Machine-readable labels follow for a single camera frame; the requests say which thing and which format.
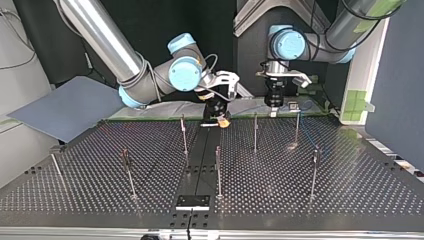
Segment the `green tape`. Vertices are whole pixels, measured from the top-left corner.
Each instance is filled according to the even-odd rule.
[[[349,90],[347,92],[346,103],[344,106],[343,121],[360,121],[362,112],[365,110],[366,91]]]
[[[20,122],[16,119],[7,119],[7,120],[0,122],[0,125],[5,125],[5,124],[9,124],[9,123],[20,123]]]
[[[374,6],[367,13],[367,16],[378,17],[384,16],[390,11],[396,9],[402,5],[406,0],[378,0],[375,2]],[[356,28],[353,30],[354,33],[362,33],[368,31],[374,26],[376,21],[363,20]]]

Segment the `metal plate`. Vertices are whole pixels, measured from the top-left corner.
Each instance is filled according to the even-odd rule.
[[[186,122],[189,149],[195,144],[198,126],[198,122]],[[123,148],[129,149],[133,161],[136,201],[131,199],[120,158]],[[106,123],[57,159],[63,180],[52,162],[37,166],[34,174],[29,172],[29,179],[3,192],[0,216],[9,218],[0,217],[0,223],[20,225],[18,216],[24,214],[29,225],[169,227],[178,189],[186,184],[182,175],[187,160],[179,122]],[[32,222],[32,216],[40,217],[39,221]],[[83,221],[69,223],[66,218]],[[98,218],[100,223],[90,223]]]
[[[423,185],[334,119],[301,123],[293,148],[295,118],[259,119],[257,154],[252,119],[221,130],[223,198],[209,228],[423,231]],[[323,162],[311,196],[313,145]]]
[[[209,130],[187,122],[187,167],[179,122],[106,123],[59,157],[66,189],[50,161],[2,189],[0,226],[423,232],[421,182],[335,119],[301,122],[294,148],[295,119],[259,119],[257,154],[252,119]],[[311,200],[312,143],[323,162]],[[119,158],[124,147],[135,162],[137,204]],[[210,210],[176,212],[177,197],[193,194],[210,195]]]

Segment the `gray panel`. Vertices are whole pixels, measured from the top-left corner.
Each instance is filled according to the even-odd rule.
[[[424,169],[424,1],[409,0],[390,19],[366,131]]]
[[[75,77],[8,116],[54,138],[70,142],[122,107],[117,90],[87,77]]]

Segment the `wire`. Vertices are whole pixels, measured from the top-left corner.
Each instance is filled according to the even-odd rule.
[[[357,12],[355,12],[351,7],[349,7],[349,5],[346,3],[346,0],[341,0],[343,7],[353,16],[360,18],[360,19],[364,19],[364,20],[369,20],[369,21],[380,21],[386,18],[389,18],[391,16],[393,16],[397,11],[399,11],[399,9],[402,7],[402,5],[400,5],[399,7],[397,7],[395,10],[391,11],[390,13],[383,15],[383,16],[378,16],[378,17],[372,17],[372,16],[366,16],[366,15],[361,15]]]
[[[29,41],[29,38],[27,38],[27,40],[25,41],[6,16],[7,14],[9,14],[9,15],[12,15],[13,17],[15,17],[17,20],[21,21],[21,18],[19,17],[19,15],[15,12],[10,11],[9,9],[5,9],[5,8],[0,8],[0,13],[3,14],[2,15],[3,20],[4,20],[3,23],[5,24],[5,26],[8,27],[10,30],[12,30],[14,32],[14,34],[18,37],[18,40],[22,44],[24,44],[30,51],[33,52],[34,48],[31,46],[31,42]]]
[[[318,146],[315,144],[314,140],[312,139],[312,137],[311,137],[311,135],[309,133],[309,130],[306,128],[306,126],[305,126],[305,124],[303,122],[303,112],[301,111],[299,114],[300,114],[299,115],[299,117],[300,117],[300,125],[301,125],[301,127],[303,129],[303,132],[305,133],[306,137],[308,138],[309,143],[311,143],[311,145],[314,148],[318,148]]]
[[[8,66],[8,67],[0,67],[0,70],[7,70],[7,69],[12,69],[12,68],[17,68],[17,67],[21,67],[23,65],[26,65],[30,62],[32,62],[32,60],[35,58],[35,52],[32,53],[32,56],[30,59],[28,59],[27,61],[17,64],[17,65],[13,65],[13,66]]]
[[[218,55],[215,53],[209,54],[208,56],[205,57],[205,62],[211,57],[215,58],[214,62],[212,63],[212,66],[209,67],[209,69],[212,71],[216,67],[216,64],[218,63]]]
[[[357,44],[355,44],[354,46],[352,46],[352,47],[349,47],[349,48],[343,48],[343,49],[341,49],[341,48],[336,48],[336,47],[334,47],[329,41],[328,41],[328,38],[327,38],[327,33],[325,33],[324,34],[324,37],[325,37],[325,42],[327,43],[327,45],[329,46],[329,47],[331,47],[332,49],[334,49],[334,50],[337,50],[337,51],[339,51],[339,52],[348,52],[348,51],[350,51],[350,50],[352,50],[352,49],[355,49],[355,48],[357,48],[357,47],[359,47],[359,46],[361,46],[370,36],[371,36],[371,34],[374,32],[374,30],[377,28],[377,26],[378,26],[378,24],[380,23],[380,21],[381,20],[378,20],[375,24],[374,24],[374,26],[372,27],[372,29],[370,30],[370,31],[368,31],[368,33],[367,33],[367,35],[364,37],[364,38],[362,38],[362,40],[361,41],[359,41]]]
[[[325,91],[325,88],[324,88],[324,84],[322,84],[321,83],[321,88],[322,88],[322,91],[323,91],[323,93],[324,93],[324,95],[325,95],[325,97],[326,97],[326,99],[330,102],[330,104],[331,105],[333,105],[333,109],[334,109],[334,111],[336,111],[336,113],[340,116],[340,112],[337,110],[337,107],[336,107],[336,105],[334,105],[334,103],[331,101],[331,99],[328,97],[328,94],[327,94],[327,92]]]
[[[321,44],[321,38],[320,38],[319,34],[318,34],[318,33],[316,33],[316,32],[314,31],[314,17],[315,17],[316,9],[317,9],[317,1],[316,1],[316,0],[314,0],[314,4],[312,5],[311,23],[310,23],[309,27],[311,28],[312,32],[313,32],[313,33],[315,33],[315,36],[316,36],[316,38],[317,38],[317,45],[319,46],[319,45]],[[309,43],[309,49],[311,49],[311,44],[310,44],[309,39],[308,39],[308,38],[306,38],[306,41]],[[309,60],[309,61],[313,61],[313,60],[315,60],[315,58],[318,56],[318,53],[319,53],[319,47],[316,47],[316,48],[315,48],[315,53],[314,53],[314,55],[310,58],[310,60]]]
[[[79,33],[77,30],[75,30],[71,24],[69,23],[68,19],[66,19],[65,15],[63,14],[63,8],[62,8],[62,0],[57,0],[56,1],[56,8],[57,11],[59,12],[60,18],[62,18],[62,21],[65,23],[65,25],[69,28],[69,30],[71,30],[73,33],[75,33],[76,35],[78,35],[79,37],[82,37],[81,33]]]

